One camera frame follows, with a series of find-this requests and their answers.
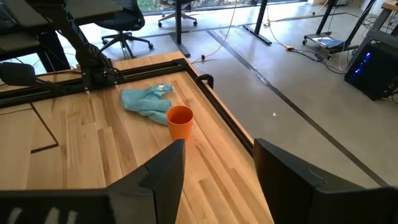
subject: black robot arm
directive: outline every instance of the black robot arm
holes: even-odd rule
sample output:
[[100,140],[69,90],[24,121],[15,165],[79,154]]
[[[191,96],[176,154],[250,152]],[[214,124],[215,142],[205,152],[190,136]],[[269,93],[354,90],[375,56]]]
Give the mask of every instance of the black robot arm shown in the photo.
[[51,22],[76,50],[83,86],[86,90],[115,84],[112,62],[90,44],[69,13],[68,0],[25,0],[35,11]]

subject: desk leg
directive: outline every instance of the desk leg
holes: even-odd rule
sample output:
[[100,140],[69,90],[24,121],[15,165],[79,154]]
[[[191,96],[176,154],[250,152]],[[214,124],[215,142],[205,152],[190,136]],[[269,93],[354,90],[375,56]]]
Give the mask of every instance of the desk leg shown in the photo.
[[249,25],[243,25],[243,28],[245,28],[251,34],[255,35],[258,39],[263,41],[265,44],[271,45],[272,42],[269,39],[265,38],[263,35],[260,35],[260,28],[261,28],[262,20],[264,19],[264,13],[266,12],[267,3],[268,3],[268,0],[261,1],[260,11],[259,11],[259,15],[257,17],[257,22],[256,22],[256,28],[253,30]]
[[184,56],[191,57],[191,54],[189,53],[189,51],[181,43],[182,28],[181,28],[181,3],[180,3],[180,0],[177,0],[177,2],[175,4],[176,4],[176,6],[175,6],[175,34],[171,33],[170,36],[174,40],[175,44],[177,44],[177,47],[179,47],[180,51],[184,54]]
[[37,52],[47,72],[70,69],[67,56],[63,52],[60,40],[54,30],[37,34],[43,50]]

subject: chair base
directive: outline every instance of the chair base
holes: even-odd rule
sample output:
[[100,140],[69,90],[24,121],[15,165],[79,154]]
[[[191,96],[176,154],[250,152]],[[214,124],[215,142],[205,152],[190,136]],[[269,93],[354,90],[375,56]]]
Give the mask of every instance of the chair base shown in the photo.
[[127,40],[136,40],[136,41],[145,42],[148,44],[149,49],[154,48],[154,45],[151,44],[149,40],[142,39],[139,37],[134,37],[134,36],[132,36],[131,32],[118,31],[118,34],[106,35],[106,36],[101,37],[101,39],[102,39],[102,43],[104,44],[104,47],[101,48],[100,52],[104,51],[105,49],[107,49],[108,47],[112,46],[113,44],[115,44],[117,42],[121,42],[122,48],[127,49],[131,58],[134,58],[134,55],[132,54],[131,49],[127,44]]

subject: wood grain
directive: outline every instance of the wood grain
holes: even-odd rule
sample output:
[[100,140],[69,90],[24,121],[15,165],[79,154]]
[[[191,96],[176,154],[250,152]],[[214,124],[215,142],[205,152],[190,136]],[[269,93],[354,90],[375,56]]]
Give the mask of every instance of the wood grain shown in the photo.
[[[182,57],[176,52],[126,60],[115,66],[127,69]],[[186,141],[185,181],[177,223],[272,223],[252,158],[187,73],[119,88],[148,88],[158,83],[171,83],[174,89],[164,98],[174,106],[189,106],[195,116],[192,136]],[[82,93],[40,101],[34,106],[60,146],[29,155],[29,145],[23,145],[25,149],[19,154],[30,164],[21,168],[26,177],[16,178],[17,189],[105,187],[172,142],[166,126],[124,110],[116,88],[95,91],[90,96]]]

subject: black strip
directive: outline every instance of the black strip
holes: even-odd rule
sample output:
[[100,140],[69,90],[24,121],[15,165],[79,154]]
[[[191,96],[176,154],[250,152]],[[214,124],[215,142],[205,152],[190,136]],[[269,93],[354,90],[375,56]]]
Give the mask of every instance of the black strip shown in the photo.
[[41,147],[38,149],[33,149],[31,150],[31,154],[36,153],[36,152],[40,152],[40,151],[44,151],[46,149],[52,149],[54,147],[58,147],[59,143],[57,141],[57,139],[55,138],[54,134],[51,132],[50,128],[47,126],[47,124],[44,122],[44,119],[41,117],[41,115],[39,114],[39,112],[37,111],[36,107],[33,105],[33,103],[29,103],[30,106],[32,107],[32,110],[35,112],[36,116],[39,118],[40,122],[44,125],[44,128],[47,130],[47,132],[51,135],[51,138],[54,140],[55,144],[49,145],[49,146],[45,146],[45,147]]
[[52,148],[58,147],[58,146],[59,146],[58,144],[52,144],[52,145],[49,145],[49,146],[44,146],[44,147],[40,147],[38,149],[33,149],[33,150],[31,150],[30,153],[34,154],[36,152],[41,152],[41,151],[44,151],[44,150],[47,150],[47,149],[52,149]]
[[[212,31],[207,31],[220,44],[223,40],[219,38]],[[289,100],[282,92],[274,87],[265,77],[263,77],[248,61],[246,61],[240,54],[238,54],[227,42],[223,44],[223,47],[233,55],[239,62],[241,62],[253,75],[255,75],[263,84],[268,86],[279,98],[281,98],[286,104],[288,104],[298,115],[300,115],[308,124],[315,128],[323,137],[325,137],[332,145],[334,145],[340,152],[342,152],[349,160],[354,162],[365,174],[367,174],[372,180],[378,183],[380,186],[385,187],[389,184],[373,172],[367,165],[361,162],[354,154],[349,152],[340,142],[338,142],[332,135],[325,131],[319,124],[317,124],[312,118],[310,118],[304,111],[302,111],[296,104]]]
[[25,111],[25,110],[31,110],[32,108],[27,108],[27,109],[23,109],[23,110],[19,110],[19,111],[11,111],[11,112],[8,112],[8,113],[3,113],[3,114],[0,114],[0,115],[6,115],[6,114],[11,114],[11,113],[16,113],[16,112],[21,112],[21,111]]

